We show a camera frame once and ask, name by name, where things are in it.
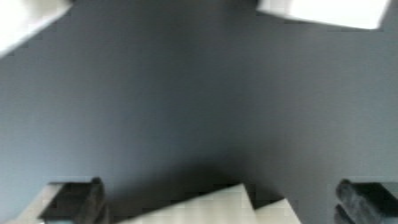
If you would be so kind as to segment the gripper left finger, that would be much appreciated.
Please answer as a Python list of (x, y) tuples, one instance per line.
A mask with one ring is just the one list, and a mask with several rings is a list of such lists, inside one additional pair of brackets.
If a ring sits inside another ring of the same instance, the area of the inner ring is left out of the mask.
[(49, 182), (23, 211), (23, 224), (110, 224), (104, 184)]

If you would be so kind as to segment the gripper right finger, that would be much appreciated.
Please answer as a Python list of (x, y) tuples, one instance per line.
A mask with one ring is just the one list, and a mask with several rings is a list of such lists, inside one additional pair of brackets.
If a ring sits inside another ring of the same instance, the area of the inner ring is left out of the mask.
[(334, 224), (398, 224), (398, 182), (351, 182), (335, 187)]

